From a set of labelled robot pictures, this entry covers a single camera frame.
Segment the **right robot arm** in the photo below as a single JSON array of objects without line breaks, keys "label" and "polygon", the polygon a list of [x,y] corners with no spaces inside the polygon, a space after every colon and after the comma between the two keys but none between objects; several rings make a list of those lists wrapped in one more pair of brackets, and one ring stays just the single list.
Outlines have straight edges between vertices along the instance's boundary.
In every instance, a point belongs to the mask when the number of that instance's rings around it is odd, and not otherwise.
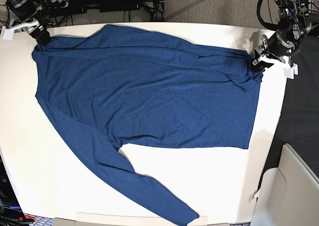
[{"label": "right robot arm", "polygon": [[2,29],[1,36],[4,40],[12,40],[14,33],[22,30],[34,38],[38,44],[47,45],[50,42],[47,20],[42,13],[41,4],[33,0],[6,0],[6,7],[14,16]]}]

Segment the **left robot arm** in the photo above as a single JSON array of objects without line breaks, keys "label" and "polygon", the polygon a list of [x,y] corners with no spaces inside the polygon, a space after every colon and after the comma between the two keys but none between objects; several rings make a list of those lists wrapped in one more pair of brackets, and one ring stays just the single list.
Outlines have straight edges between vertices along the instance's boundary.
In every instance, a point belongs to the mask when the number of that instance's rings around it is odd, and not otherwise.
[{"label": "left robot arm", "polygon": [[288,69],[293,69],[296,67],[293,56],[300,52],[301,44],[313,24],[308,20],[310,14],[305,0],[275,0],[279,9],[277,24],[262,19],[262,3],[263,0],[258,0],[257,18],[263,27],[274,33],[270,37],[261,36],[261,44],[254,50],[252,70],[262,72],[278,62],[287,64]]}]

